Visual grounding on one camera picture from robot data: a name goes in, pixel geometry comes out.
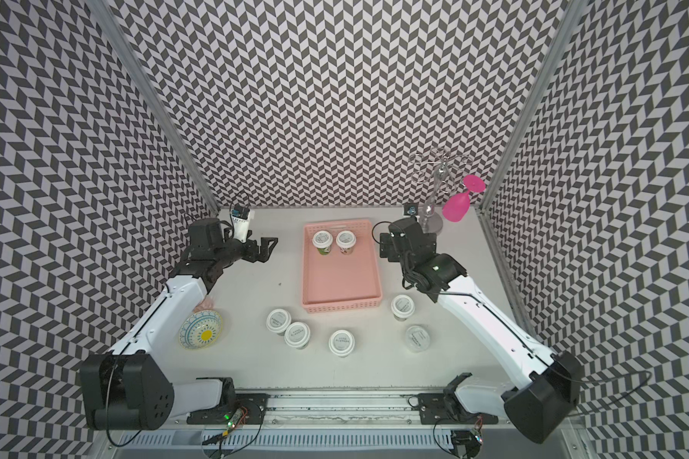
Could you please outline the green yogurt cup white lid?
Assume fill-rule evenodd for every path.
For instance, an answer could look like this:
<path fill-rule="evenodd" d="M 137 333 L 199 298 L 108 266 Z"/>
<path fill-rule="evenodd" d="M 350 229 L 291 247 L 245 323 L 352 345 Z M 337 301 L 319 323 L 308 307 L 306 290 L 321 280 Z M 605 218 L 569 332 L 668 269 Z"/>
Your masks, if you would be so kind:
<path fill-rule="evenodd" d="M 327 256 L 330 254 L 332 245 L 334 244 L 334 237 L 325 229 L 317 231 L 312 236 L 312 244 L 317 249 L 318 253 L 322 256 Z"/>

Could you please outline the beige yogurt cup red print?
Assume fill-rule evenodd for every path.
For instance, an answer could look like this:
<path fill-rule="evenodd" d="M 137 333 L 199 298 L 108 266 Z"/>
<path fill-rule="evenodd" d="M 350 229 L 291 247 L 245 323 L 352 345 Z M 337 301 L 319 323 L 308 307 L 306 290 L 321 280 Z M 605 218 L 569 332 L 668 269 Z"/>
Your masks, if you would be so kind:
<path fill-rule="evenodd" d="M 352 231 L 349 231 L 348 229 L 344 229 L 343 231 L 340 231 L 340 233 L 337 234 L 336 244 L 337 244 L 341 254 L 344 254 L 345 256 L 352 254 L 352 252 L 354 251 L 354 247 L 355 247 L 356 243 L 357 243 L 356 235 Z"/>

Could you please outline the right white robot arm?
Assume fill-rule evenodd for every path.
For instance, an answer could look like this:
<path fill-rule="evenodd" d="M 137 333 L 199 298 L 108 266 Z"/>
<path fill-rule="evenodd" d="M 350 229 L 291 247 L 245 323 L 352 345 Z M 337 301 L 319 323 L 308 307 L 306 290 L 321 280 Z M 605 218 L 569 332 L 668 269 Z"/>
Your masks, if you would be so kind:
<path fill-rule="evenodd" d="M 503 368 L 504 382 L 456 378 L 447 395 L 469 414 L 507 419 L 527 440 L 544 443 L 579 403 L 584 370 L 578 359 L 542 344 L 509 319 L 413 217 L 379 236 L 380 256 L 396 262 L 403 283 L 454 315 Z"/>

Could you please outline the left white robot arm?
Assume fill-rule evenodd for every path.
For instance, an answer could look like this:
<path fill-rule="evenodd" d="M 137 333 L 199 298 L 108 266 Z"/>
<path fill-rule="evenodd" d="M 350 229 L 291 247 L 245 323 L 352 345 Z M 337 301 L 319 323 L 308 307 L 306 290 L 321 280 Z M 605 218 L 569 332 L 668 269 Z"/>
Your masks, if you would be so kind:
<path fill-rule="evenodd" d="M 229 378 L 174 384 L 159 363 L 178 342 L 185 320 L 235 262 L 265 263 L 276 237 L 255 240 L 249 220 L 217 218 L 189 226 L 182 252 L 161 294 L 108 351 L 89 356 L 78 370 L 86 424 L 92 430 L 158 430 L 168 419 L 199 411 L 222 415 L 238 408 Z"/>

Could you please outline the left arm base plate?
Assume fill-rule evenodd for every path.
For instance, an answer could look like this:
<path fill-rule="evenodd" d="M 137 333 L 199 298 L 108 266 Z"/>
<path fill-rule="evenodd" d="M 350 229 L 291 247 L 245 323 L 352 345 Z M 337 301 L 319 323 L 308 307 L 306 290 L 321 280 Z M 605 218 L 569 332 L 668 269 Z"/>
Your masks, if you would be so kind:
<path fill-rule="evenodd" d="M 193 411 L 187 424 L 193 426 L 260 425 L 267 409 L 269 395 L 243 393 L 233 399 L 225 399 L 211 409 Z"/>

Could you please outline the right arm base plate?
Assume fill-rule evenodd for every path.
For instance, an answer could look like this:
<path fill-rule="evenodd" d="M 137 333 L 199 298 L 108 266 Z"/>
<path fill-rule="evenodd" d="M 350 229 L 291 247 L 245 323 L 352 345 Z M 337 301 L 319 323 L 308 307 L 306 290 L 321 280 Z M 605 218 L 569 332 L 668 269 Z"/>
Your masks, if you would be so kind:
<path fill-rule="evenodd" d="M 419 393 L 415 396 L 413 409 L 419 412 L 421 424 L 435 425 L 474 425 L 482 420 L 484 425 L 497 425 L 497 416 L 468 412 L 454 396 L 438 393 Z"/>

